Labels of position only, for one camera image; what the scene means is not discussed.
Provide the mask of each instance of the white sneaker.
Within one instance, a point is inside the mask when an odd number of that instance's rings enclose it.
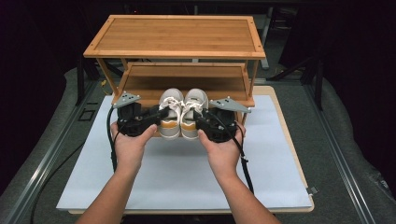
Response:
[[[187,140],[198,138],[198,132],[193,119],[194,111],[202,116],[203,109],[207,109],[209,102],[207,95],[200,89],[191,89],[183,102],[183,112],[181,113],[181,134]]]
[[[180,136],[180,114],[183,103],[183,93],[172,88],[166,90],[160,98],[160,110],[169,106],[168,117],[161,120],[159,132],[166,140],[173,140]]]

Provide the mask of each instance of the metal bracket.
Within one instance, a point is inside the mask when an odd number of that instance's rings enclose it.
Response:
[[[131,103],[134,103],[136,101],[140,100],[139,95],[133,95],[128,92],[124,92],[120,99],[113,105],[113,108],[117,109],[125,105],[129,105]]]
[[[319,193],[319,190],[317,189],[317,187],[312,187],[312,188],[306,188],[306,192],[308,192],[309,195],[313,196],[317,193]]]
[[[225,99],[220,99],[220,100],[210,100],[209,103],[217,108],[224,109],[224,110],[251,113],[250,108],[247,108],[247,107],[237,103],[235,100],[231,99],[230,97],[227,97]]]

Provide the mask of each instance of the pair of shoes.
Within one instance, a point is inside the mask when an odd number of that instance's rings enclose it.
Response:
[[[202,116],[203,109],[208,108],[207,95],[200,89],[191,89],[186,97],[180,90],[166,90],[160,98],[160,110],[169,107],[169,114],[161,120],[159,132],[164,139],[173,140],[179,137],[180,131],[184,138],[198,138],[194,112]]]

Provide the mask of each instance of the human hand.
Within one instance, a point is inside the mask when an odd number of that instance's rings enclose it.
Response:
[[[137,173],[142,164],[145,145],[156,131],[157,125],[153,124],[141,135],[130,137],[119,133],[117,122],[112,123],[111,133],[113,141],[117,136],[114,143],[118,160],[117,170],[125,169],[126,171]]]
[[[242,145],[242,139],[245,136],[246,129],[239,123],[237,125],[241,128],[242,132],[237,129],[235,139]],[[202,130],[198,131],[198,135],[207,151],[207,159],[216,179],[220,181],[224,178],[236,177],[236,164],[240,157],[240,151],[233,139],[223,143],[215,143],[210,141]]]

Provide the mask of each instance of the white paper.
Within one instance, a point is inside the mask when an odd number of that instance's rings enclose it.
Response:
[[[61,210],[86,209],[113,174],[105,97],[86,144],[58,202]],[[269,209],[311,207],[303,181],[268,95],[255,95],[247,115],[244,150],[256,197]],[[112,121],[117,119],[114,111]],[[246,183],[242,167],[238,174]],[[185,211],[229,209],[199,140],[152,138],[134,182],[127,210]]]

